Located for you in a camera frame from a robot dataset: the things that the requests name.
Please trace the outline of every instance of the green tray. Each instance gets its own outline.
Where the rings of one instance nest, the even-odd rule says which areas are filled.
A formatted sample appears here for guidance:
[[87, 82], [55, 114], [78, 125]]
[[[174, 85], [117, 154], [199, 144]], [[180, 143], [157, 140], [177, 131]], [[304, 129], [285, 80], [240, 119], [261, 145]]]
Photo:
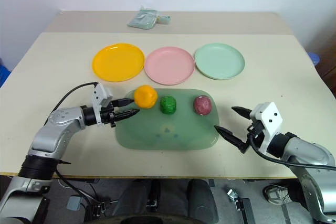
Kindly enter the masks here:
[[[216, 104], [212, 97], [196, 89], [156, 89], [159, 96], [151, 109], [141, 109], [133, 117], [120, 121], [115, 128], [120, 145], [138, 150], [201, 150], [213, 146], [218, 139], [214, 125], [219, 125]], [[126, 97], [133, 98], [134, 91]], [[172, 95], [177, 110], [172, 115], [160, 111], [160, 99]], [[199, 95], [207, 95], [212, 102], [208, 115], [194, 112], [193, 102]], [[134, 103], [123, 110], [139, 108]]]

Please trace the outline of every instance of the table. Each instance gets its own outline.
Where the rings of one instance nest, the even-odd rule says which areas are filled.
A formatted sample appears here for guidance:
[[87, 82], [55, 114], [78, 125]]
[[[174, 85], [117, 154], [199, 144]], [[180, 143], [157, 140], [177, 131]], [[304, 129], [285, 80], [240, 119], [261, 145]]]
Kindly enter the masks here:
[[[220, 125], [245, 139], [250, 121], [230, 109], [253, 109], [274, 101], [282, 115], [282, 132], [290, 131], [319, 143], [336, 155], [336, 100], [318, 76], [304, 49], [274, 13], [174, 13], [170, 25], [152, 30], [125, 26], [134, 12], [64, 12], [41, 33], [0, 89], [0, 174], [16, 174], [34, 135], [63, 95], [73, 87], [100, 81], [122, 98], [142, 84], [169, 88], [151, 81], [144, 71], [121, 83], [98, 79], [91, 62], [101, 48], [119, 42], [140, 47], [145, 55], [163, 46], [193, 54], [210, 42], [223, 42], [244, 56], [244, 71], [224, 81], [212, 80], [197, 69], [172, 88], [201, 89], [214, 98]], [[90, 105], [92, 87], [77, 90], [62, 104]], [[219, 138], [199, 151], [139, 151], [118, 144], [114, 129], [90, 126], [76, 133], [60, 171], [75, 177], [202, 177], [288, 178], [286, 167], [265, 161], [253, 150], [243, 155]]]

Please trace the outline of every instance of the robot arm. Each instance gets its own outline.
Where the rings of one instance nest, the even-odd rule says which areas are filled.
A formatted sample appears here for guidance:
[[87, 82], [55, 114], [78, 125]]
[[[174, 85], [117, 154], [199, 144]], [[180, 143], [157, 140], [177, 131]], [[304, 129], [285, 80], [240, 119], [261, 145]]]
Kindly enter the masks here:
[[49, 200], [43, 197], [50, 189], [52, 175], [62, 162], [71, 137], [86, 126], [98, 126], [129, 118], [139, 110], [115, 113], [132, 99], [112, 101], [112, 93], [97, 84], [92, 93], [92, 107], [64, 108], [52, 112], [37, 132], [18, 176], [13, 177], [0, 201], [1, 223], [42, 223]]
[[[292, 133], [281, 134], [282, 118], [273, 102], [259, 104], [252, 111], [242, 107], [233, 109], [253, 122], [248, 128], [248, 141], [243, 142], [231, 131], [215, 126], [219, 134], [242, 153], [252, 146], [259, 156], [288, 166], [302, 185], [312, 218], [335, 223], [336, 167], [332, 154], [323, 146], [308, 143]], [[266, 152], [280, 160], [265, 156]]]

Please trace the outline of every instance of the shoe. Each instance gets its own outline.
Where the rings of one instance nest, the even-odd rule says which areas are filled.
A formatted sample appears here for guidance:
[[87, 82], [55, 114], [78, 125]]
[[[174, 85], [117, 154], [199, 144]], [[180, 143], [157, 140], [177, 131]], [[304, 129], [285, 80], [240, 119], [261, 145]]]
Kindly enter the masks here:
[[265, 199], [275, 205], [283, 205], [292, 202], [286, 187], [270, 185], [263, 189]]

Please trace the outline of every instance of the gray floor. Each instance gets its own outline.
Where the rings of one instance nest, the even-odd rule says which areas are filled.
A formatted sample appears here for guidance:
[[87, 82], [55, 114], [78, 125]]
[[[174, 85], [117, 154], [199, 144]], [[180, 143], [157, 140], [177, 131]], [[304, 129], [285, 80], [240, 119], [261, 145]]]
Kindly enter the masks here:
[[[94, 184], [98, 195], [104, 199], [118, 199], [132, 179], [101, 179]], [[161, 180], [161, 204], [159, 212], [178, 215], [187, 214], [186, 188], [188, 179], [162, 179]], [[276, 206], [264, 200], [262, 189], [275, 183], [275, 180], [259, 180], [247, 182], [243, 180], [215, 179], [212, 192], [217, 204], [219, 223], [243, 223], [240, 212], [229, 201], [226, 192], [228, 188], [235, 189], [241, 198], [249, 198], [252, 204], [257, 224], [285, 223], [285, 224], [312, 224], [309, 213], [299, 203], [292, 202], [286, 207]], [[93, 194], [89, 185], [81, 182], [73, 182], [74, 185]], [[51, 199], [49, 213], [45, 223], [82, 223], [84, 210], [70, 211], [66, 209], [69, 196], [76, 194], [71, 189], [62, 188], [54, 181], [47, 197]], [[112, 213], [115, 204], [109, 205], [107, 216]], [[288, 211], [289, 219], [285, 221], [284, 211]]]

